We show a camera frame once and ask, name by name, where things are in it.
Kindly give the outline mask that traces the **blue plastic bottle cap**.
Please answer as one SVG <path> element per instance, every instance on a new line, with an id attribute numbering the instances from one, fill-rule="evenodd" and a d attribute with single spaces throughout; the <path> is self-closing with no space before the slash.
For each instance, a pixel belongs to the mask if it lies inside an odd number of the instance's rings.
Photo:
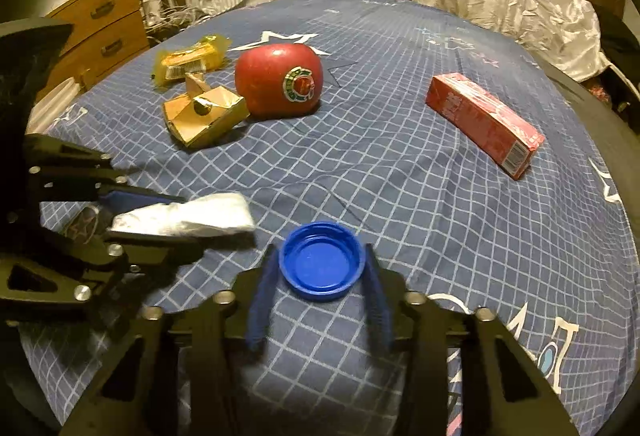
<path id="1" fill-rule="evenodd" d="M 360 279 L 365 262 L 363 245 L 335 222 L 312 222 L 296 228 L 279 251 L 284 280 L 296 295 L 310 302 L 345 296 Z"/>

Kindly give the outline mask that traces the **red apple with sticker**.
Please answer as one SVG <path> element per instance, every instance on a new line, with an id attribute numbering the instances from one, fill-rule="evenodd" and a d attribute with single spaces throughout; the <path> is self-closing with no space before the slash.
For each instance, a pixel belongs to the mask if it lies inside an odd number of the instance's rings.
<path id="1" fill-rule="evenodd" d="M 298 118 L 318 109 L 323 69 L 304 44 L 270 44 L 239 56 L 234 81 L 255 120 Z"/>

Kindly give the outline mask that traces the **wooden drawer dresser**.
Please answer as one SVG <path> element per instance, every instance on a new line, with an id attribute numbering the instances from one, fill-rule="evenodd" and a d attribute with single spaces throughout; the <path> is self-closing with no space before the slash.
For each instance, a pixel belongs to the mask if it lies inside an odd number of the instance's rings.
<path id="1" fill-rule="evenodd" d="M 140 0 L 69 0 L 49 16 L 70 23 L 73 32 L 37 100 L 69 78 L 92 89 L 150 48 Z"/>

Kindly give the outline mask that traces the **long red carton box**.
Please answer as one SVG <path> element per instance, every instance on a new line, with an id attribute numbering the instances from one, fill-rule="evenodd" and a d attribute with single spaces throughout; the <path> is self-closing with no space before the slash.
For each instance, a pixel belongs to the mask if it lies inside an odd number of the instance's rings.
<path id="1" fill-rule="evenodd" d="M 519 180 L 546 138 L 536 127 L 461 73 L 434 75 L 425 103 Z"/>

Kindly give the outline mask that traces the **white tissue piece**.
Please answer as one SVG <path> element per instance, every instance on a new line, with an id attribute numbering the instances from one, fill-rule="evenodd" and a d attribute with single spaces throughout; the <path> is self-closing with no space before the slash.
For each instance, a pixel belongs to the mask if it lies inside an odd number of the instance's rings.
<path id="1" fill-rule="evenodd" d="M 160 237 L 212 238 L 255 230 L 247 200 L 239 193 L 212 193 L 186 202 L 152 204 L 118 214 L 111 230 Z"/>

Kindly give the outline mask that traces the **yellow snack wrapper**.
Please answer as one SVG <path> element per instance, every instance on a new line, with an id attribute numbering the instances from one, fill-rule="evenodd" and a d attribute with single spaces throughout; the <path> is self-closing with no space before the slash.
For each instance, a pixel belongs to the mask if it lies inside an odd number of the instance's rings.
<path id="1" fill-rule="evenodd" d="M 195 44 L 177 50 L 162 49 L 154 60 L 151 73 L 157 87 L 182 81 L 186 74 L 202 74 L 224 66 L 232 40 L 224 35 L 205 35 Z"/>

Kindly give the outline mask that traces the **blue grid bed sheet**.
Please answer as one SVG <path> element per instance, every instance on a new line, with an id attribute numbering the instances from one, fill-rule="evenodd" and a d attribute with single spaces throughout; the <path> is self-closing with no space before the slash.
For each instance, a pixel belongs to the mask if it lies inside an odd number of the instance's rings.
<path id="1" fill-rule="evenodd" d="M 549 379 L 578 432 L 612 416 L 638 369 L 639 262 L 630 193 L 634 134 L 615 115 L 599 147 L 555 84 L 518 44 L 408 0 L 280 0 L 223 14 L 168 42 L 209 33 L 230 58 L 301 42 L 329 65 L 320 108 L 240 126 L 189 152 L 162 117 L 155 52 L 91 89 L 53 136 L 109 153 L 141 187 L 193 199 L 246 197 L 254 234 L 217 240 L 145 301 L 191 308 L 254 266 L 297 227 L 337 222 L 374 247 L 408 286 L 462 312 L 486 306 Z M 459 72 L 544 135 L 512 179 L 427 107 L 433 76 Z"/>

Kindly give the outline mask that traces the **gold cardboard box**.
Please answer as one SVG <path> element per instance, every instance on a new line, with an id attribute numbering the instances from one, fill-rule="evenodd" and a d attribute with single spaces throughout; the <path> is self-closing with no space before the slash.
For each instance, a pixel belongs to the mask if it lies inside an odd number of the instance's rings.
<path id="1" fill-rule="evenodd" d="M 186 91 L 163 103 L 169 133 L 183 147 L 201 149 L 250 116 L 243 97 L 224 86 L 210 87 L 201 74 L 186 74 Z"/>

